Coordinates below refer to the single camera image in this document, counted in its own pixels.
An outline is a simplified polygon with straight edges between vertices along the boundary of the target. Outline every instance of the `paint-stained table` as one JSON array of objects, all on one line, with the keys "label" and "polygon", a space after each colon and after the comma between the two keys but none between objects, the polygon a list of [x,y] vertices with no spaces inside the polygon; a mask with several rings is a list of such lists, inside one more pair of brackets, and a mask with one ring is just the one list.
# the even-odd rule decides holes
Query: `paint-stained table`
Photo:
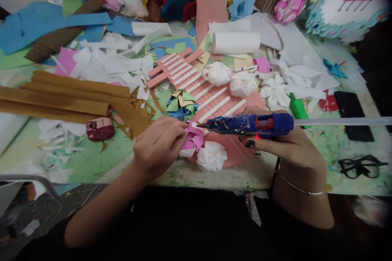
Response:
[{"label": "paint-stained table", "polygon": [[[327,55],[325,43],[312,39],[312,45],[324,58]],[[224,60],[228,65],[233,65],[232,60]],[[349,70],[350,62],[347,61],[343,70]],[[18,69],[8,70],[20,75],[16,83],[22,82],[37,68],[37,66],[24,66]],[[365,84],[350,84],[347,80],[341,81],[344,91],[356,92],[362,104],[362,108],[369,117],[379,116],[377,108],[367,90]],[[158,94],[161,106],[166,109],[166,101],[169,99],[174,88],[161,90]],[[318,106],[309,113],[310,118],[338,118],[338,112],[327,113]],[[14,139],[8,149],[0,157],[0,173],[11,173],[25,169],[29,164],[40,165],[43,155],[38,147],[45,142],[38,139],[40,130],[37,122],[39,119],[30,118],[19,135]],[[319,126],[306,129],[309,139],[320,150],[327,162],[328,192],[354,195],[390,195],[392,191],[392,143],[386,128],[371,127],[374,143],[353,142],[348,140],[345,130],[339,126]],[[121,131],[107,142],[107,149],[101,152],[102,145],[87,139],[83,140],[78,147],[84,147],[87,151],[79,151],[72,155],[68,163],[63,166],[68,171],[67,175],[58,175],[59,181],[67,178],[69,182],[83,183],[109,183],[113,181],[127,166],[133,157],[132,147],[134,141],[129,141]],[[338,159],[358,158],[372,154],[379,160],[389,162],[390,165],[380,167],[380,177],[369,179],[365,176],[352,180],[340,173]],[[205,173],[195,163],[185,160],[177,160],[160,178],[153,184],[164,186],[188,186],[201,188],[218,188],[226,190],[264,190],[271,184],[276,157],[263,153],[259,158],[237,166],[224,169],[218,173]]]}]

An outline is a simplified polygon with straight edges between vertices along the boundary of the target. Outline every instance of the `black shirt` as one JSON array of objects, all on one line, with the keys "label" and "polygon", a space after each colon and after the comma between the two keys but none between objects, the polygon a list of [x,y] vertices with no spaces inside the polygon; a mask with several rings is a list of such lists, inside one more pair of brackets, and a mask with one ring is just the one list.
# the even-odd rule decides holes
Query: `black shirt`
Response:
[{"label": "black shirt", "polygon": [[331,260],[342,254],[336,230],[311,227],[255,197],[262,225],[244,196],[195,188],[147,187],[100,241],[64,245],[69,219],[23,248],[16,260]]}]

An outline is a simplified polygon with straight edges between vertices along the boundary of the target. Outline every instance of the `white paper roll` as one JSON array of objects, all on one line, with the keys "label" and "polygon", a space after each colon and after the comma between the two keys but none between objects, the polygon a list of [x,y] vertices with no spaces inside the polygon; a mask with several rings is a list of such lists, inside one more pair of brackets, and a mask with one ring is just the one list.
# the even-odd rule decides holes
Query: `white paper roll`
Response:
[{"label": "white paper roll", "polygon": [[243,54],[256,52],[260,47],[258,33],[214,33],[212,53]]}]

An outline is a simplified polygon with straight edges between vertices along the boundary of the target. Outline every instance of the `hand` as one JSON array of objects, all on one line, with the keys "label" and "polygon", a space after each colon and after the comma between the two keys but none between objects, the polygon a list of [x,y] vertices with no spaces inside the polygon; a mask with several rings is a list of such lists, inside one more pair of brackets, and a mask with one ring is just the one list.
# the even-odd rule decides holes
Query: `hand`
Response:
[{"label": "hand", "polygon": [[160,117],[136,138],[135,157],[129,168],[145,183],[161,176],[184,146],[189,125],[172,117]]},{"label": "hand", "polygon": [[[286,113],[287,111],[279,110],[275,112]],[[271,111],[256,106],[246,107],[243,112],[243,114],[257,115],[269,115],[271,113]],[[275,137],[274,140],[251,137],[242,139],[242,143],[245,147],[274,154],[282,159],[282,163],[285,162],[293,166],[314,168],[325,165],[323,156],[299,126],[294,126],[294,129],[288,135]]]}]

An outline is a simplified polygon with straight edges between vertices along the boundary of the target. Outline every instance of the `black phone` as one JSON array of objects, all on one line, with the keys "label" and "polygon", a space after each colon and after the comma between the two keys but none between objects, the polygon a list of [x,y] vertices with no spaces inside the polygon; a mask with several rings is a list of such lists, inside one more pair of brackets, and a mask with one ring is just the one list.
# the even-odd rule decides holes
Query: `black phone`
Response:
[{"label": "black phone", "polygon": [[[337,91],[334,93],[339,106],[341,117],[365,117],[358,96],[355,93]],[[374,142],[369,126],[346,126],[346,133],[350,140],[361,142]]]}]

